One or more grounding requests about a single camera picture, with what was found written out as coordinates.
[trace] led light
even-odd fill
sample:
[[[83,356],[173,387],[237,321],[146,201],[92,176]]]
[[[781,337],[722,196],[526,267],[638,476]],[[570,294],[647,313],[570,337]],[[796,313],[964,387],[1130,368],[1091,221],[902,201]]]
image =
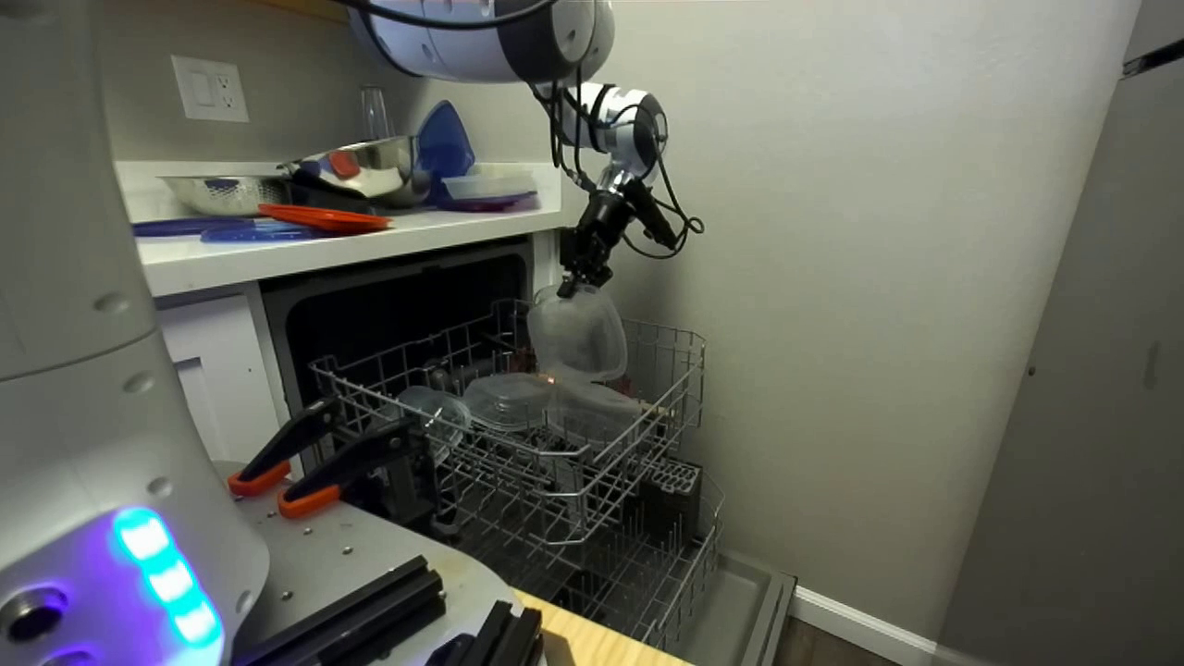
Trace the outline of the led light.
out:
[[[170,527],[156,509],[149,508],[118,509],[115,540],[149,582],[152,608],[158,608],[170,616],[173,632],[189,648],[224,638],[224,620],[208,590],[197,584],[183,546],[173,545]]]
[[[156,599],[165,601],[177,601],[183,595],[189,595],[197,589],[192,573],[184,561],[173,561],[173,568],[149,575]]]

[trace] white cabinet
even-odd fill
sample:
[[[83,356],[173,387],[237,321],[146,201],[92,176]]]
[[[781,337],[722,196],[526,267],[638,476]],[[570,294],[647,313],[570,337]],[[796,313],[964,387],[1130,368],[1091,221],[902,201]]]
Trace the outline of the white cabinet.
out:
[[[251,310],[251,292],[165,302],[158,328],[208,456],[251,458],[287,418],[271,337]]]

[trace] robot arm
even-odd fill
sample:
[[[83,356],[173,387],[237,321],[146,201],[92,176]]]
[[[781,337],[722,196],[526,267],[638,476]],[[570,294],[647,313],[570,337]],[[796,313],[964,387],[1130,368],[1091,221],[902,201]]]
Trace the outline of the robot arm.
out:
[[[559,263],[570,275],[563,294],[611,279],[611,251],[638,217],[644,233],[679,256],[704,221],[679,201],[659,204],[647,187],[657,167],[665,176],[665,112],[644,88],[585,82],[615,46],[609,0],[345,0],[374,46],[400,71],[459,82],[526,82],[553,118],[553,159],[588,193],[575,230],[563,230]],[[609,154],[588,176],[580,151]]]

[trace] dishwasher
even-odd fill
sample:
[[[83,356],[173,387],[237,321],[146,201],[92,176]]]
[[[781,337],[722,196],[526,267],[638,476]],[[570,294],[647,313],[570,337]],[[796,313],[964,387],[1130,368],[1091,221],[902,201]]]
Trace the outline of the dishwasher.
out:
[[[580,435],[474,418],[474,387],[538,374],[526,313],[538,239],[282,277],[263,307],[294,409],[332,400],[337,435],[420,418],[429,474],[388,476],[397,508],[358,508],[478,556],[508,584],[694,661],[775,661],[790,584],[722,552],[704,467],[683,456],[704,420],[701,332],[627,321],[631,418]]]

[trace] floor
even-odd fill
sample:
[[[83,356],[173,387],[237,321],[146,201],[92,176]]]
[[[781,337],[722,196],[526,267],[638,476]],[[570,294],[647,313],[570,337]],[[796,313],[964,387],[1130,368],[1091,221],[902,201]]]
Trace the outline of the floor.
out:
[[[816,626],[790,620],[781,632],[778,666],[894,666],[847,638],[836,638]]]

